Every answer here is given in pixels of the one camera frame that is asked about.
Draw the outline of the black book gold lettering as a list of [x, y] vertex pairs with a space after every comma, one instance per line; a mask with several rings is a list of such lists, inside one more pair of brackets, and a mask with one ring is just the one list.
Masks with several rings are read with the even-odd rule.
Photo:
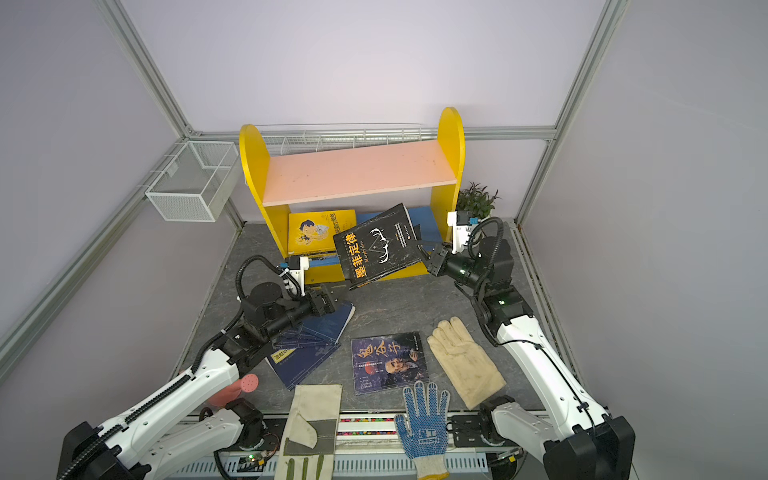
[[420, 239], [402, 203], [335, 234], [333, 242], [350, 290], [383, 279], [426, 274]]

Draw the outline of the purple portrait book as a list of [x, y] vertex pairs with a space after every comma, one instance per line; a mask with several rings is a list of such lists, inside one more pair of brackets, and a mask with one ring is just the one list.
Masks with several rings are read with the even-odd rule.
[[351, 352], [356, 395], [429, 378], [422, 338], [417, 331], [353, 338]]
[[293, 255], [286, 259], [290, 269], [307, 270], [323, 266], [337, 265], [338, 256], [333, 253], [314, 254], [314, 255]]

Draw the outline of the purple portrait book front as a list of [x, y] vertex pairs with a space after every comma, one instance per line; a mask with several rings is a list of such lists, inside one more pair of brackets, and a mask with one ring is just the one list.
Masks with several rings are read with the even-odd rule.
[[422, 338], [417, 331], [353, 338], [351, 352], [356, 395], [429, 378]]

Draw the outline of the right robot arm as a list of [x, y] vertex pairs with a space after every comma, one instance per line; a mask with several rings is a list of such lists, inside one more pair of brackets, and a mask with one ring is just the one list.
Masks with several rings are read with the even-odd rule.
[[515, 360], [549, 418], [541, 420], [499, 392], [502, 375], [457, 317], [428, 338], [430, 350], [465, 406], [479, 409], [484, 437], [510, 440], [544, 467], [550, 479], [627, 479], [636, 435], [579, 383], [545, 336], [533, 308], [512, 281], [514, 258], [498, 217], [466, 211], [447, 215], [451, 235], [424, 264], [453, 280], [470, 302], [481, 333]]

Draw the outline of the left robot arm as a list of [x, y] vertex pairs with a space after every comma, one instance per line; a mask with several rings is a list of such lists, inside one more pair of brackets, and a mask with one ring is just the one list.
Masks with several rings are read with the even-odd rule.
[[83, 422], [63, 440], [60, 479], [164, 479], [179, 468], [230, 447], [256, 447], [266, 435], [261, 411], [244, 398], [212, 416], [177, 430], [192, 410], [247, 376], [275, 350], [277, 338], [309, 317], [335, 312], [345, 299], [343, 285], [304, 287], [287, 269], [271, 265], [280, 282], [243, 288], [239, 267], [234, 317], [196, 353], [190, 367], [126, 411], [98, 426]]

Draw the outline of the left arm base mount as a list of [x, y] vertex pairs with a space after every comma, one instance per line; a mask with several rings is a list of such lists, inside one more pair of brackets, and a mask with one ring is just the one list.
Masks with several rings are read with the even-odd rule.
[[213, 453], [216, 471], [222, 479], [257, 479], [273, 464], [282, 441], [285, 421], [262, 421], [260, 438], [248, 439]]

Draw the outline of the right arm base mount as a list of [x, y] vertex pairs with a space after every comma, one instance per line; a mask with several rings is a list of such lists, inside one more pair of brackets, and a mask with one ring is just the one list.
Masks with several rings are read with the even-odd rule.
[[449, 416], [446, 430], [453, 445], [459, 448], [518, 447], [501, 437], [478, 412], [458, 412]]

